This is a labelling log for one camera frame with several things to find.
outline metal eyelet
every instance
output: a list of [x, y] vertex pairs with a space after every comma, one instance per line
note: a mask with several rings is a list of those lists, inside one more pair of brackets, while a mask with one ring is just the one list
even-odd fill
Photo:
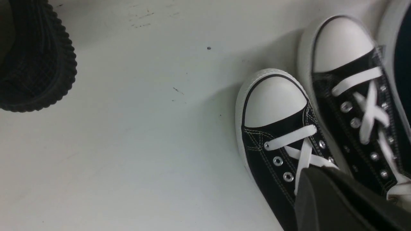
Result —
[[344, 146], [344, 151], [345, 151], [346, 153], [350, 153], [350, 149], [349, 149], [347, 146]]
[[325, 143], [324, 141], [322, 141], [322, 140], [320, 140], [320, 141], [318, 142], [318, 145], [320, 145], [320, 148], [322, 148], [322, 149], [326, 148], [326, 143]]
[[361, 126], [361, 121], [357, 117], [351, 120], [350, 125], [352, 128], [359, 128]]
[[274, 157], [272, 162], [275, 166], [281, 166], [283, 164], [283, 160], [281, 157]]
[[383, 103], [381, 104], [381, 107], [386, 111], [386, 110], [388, 109], [388, 104], [387, 104], [387, 102], [383, 102]]
[[373, 160], [373, 161], [377, 161], [380, 159], [380, 157], [378, 156], [378, 153], [376, 152], [372, 152], [369, 157]]
[[293, 176], [293, 174], [291, 174], [290, 172], [286, 172], [286, 173], [284, 173], [284, 175], [283, 175], [283, 179], [284, 179], [286, 182], [292, 182], [292, 181], [294, 180], [294, 176]]
[[357, 167], [357, 166], [355, 166], [355, 165], [353, 165], [352, 167], [353, 167], [354, 172], [356, 172], [356, 173], [357, 173], [357, 172], [358, 172], [358, 167]]
[[332, 158], [332, 157], [329, 157], [329, 158], [328, 158], [328, 161], [331, 162], [331, 163], [333, 163], [333, 164], [335, 164], [334, 158]]
[[392, 136], [388, 137], [388, 143], [391, 145], [394, 143], [394, 138]]
[[387, 179], [388, 178], [388, 172], [386, 170], [381, 170], [380, 175], [382, 178]]
[[340, 106], [340, 110], [344, 113], [348, 113], [351, 109], [353, 109], [353, 104], [350, 101], [345, 101]]

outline black shoe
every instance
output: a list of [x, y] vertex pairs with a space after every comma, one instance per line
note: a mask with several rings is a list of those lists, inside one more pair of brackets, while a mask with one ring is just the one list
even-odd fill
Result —
[[381, 20], [377, 42], [393, 97], [411, 139], [411, 0], [390, 1]]
[[410, 203], [411, 143], [363, 25], [347, 16], [313, 22], [302, 36], [298, 67], [320, 124], [354, 178], [384, 198]]
[[305, 91], [286, 72], [257, 72], [238, 94], [236, 134], [245, 167], [282, 228], [296, 231], [294, 202], [301, 170], [336, 168]]
[[74, 48], [47, 0], [10, 0], [10, 6], [16, 39], [0, 66], [0, 108], [40, 110], [71, 89]]

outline sneaker tongue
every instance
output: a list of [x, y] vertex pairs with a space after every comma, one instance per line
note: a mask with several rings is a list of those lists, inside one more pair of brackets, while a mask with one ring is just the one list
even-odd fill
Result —
[[[376, 59], [379, 59], [379, 57], [376, 55], [377, 50], [373, 49], [371, 50], [369, 53], [363, 55], [362, 57], [345, 64], [344, 66], [341, 66], [337, 69], [334, 69], [332, 71], [329, 71], [325, 74], [329, 74], [332, 75], [333, 79], [334, 79], [334, 83], [331, 87], [334, 87], [335, 85], [337, 85], [340, 81], [344, 80], [345, 78], [348, 78], [350, 76], [353, 76], [355, 74], [358, 74], [360, 72], [369, 70], [371, 68], [377, 67], [377, 63]], [[369, 88], [369, 83], [370, 81], [364, 82], [364, 83], [360, 83], [352, 88], [350, 88], [347, 92], [345, 92], [344, 94], [347, 93], [354, 93], [354, 92], [358, 92], [361, 95], [363, 95], [364, 97], [367, 97], [368, 95], [368, 88]], [[380, 104], [380, 99], [378, 97], [377, 99], [377, 104]], [[356, 116], [360, 119], [362, 119], [364, 113], [358, 113]], [[371, 137], [370, 139], [375, 139], [377, 136], [377, 126], [375, 126], [376, 124], [374, 124], [374, 128], [373, 128], [373, 132], [371, 133]]]

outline white shoelace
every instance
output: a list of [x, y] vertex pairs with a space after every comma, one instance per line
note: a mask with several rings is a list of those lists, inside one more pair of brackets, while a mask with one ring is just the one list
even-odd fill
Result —
[[[318, 167], [326, 166], [338, 169], [338, 167], [328, 159], [312, 154], [313, 147], [309, 137], [314, 135], [315, 133], [317, 133], [317, 128], [314, 125], [308, 125], [281, 137], [275, 138], [264, 144], [264, 148], [267, 151], [272, 151], [284, 147], [290, 157], [299, 160], [296, 172], [296, 189], [294, 191], [295, 194], [297, 194], [298, 191], [298, 182], [300, 181], [301, 170], [308, 168], [310, 164], [316, 165]], [[304, 140], [301, 146], [301, 150], [287, 146], [299, 140]]]
[[[370, 81], [367, 98], [365, 98], [358, 92], [355, 92], [353, 94], [355, 100], [360, 105], [361, 110], [364, 112], [364, 116], [360, 126], [360, 142], [362, 144], [369, 143], [369, 139], [371, 136], [375, 120], [379, 121], [384, 127], [390, 126], [390, 117], [388, 116], [387, 112], [385, 112], [384, 109], [376, 105], [378, 92], [374, 79], [379, 78], [381, 76], [381, 69], [379, 67], [375, 67], [344, 79], [332, 89], [332, 95], [336, 97], [360, 83]], [[393, 159], [394, 154], [390, 146], [388, 145], [387, 138], [384, 136], [384, 133], [382, 132], [381, 128], [379, 129], [378, 136], [378, 143], [381, 147], [381, 151], [384, 154], [384, 157], [387, 159], [388, 164], [398, 181], [397, 185], [392, 187], [390, 191], [387, 193], [387, 197], [410, 195], [411, 181], [410, 179], [399, 173], [398, 168]]]

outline dirt speck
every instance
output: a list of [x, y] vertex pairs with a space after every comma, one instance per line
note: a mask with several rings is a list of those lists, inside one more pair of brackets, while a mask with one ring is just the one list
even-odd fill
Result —
[[177, 88], [173, 88], [176, 92], [181, 93], [182, 95], [184, 95], [183, 92], [179, 91]]

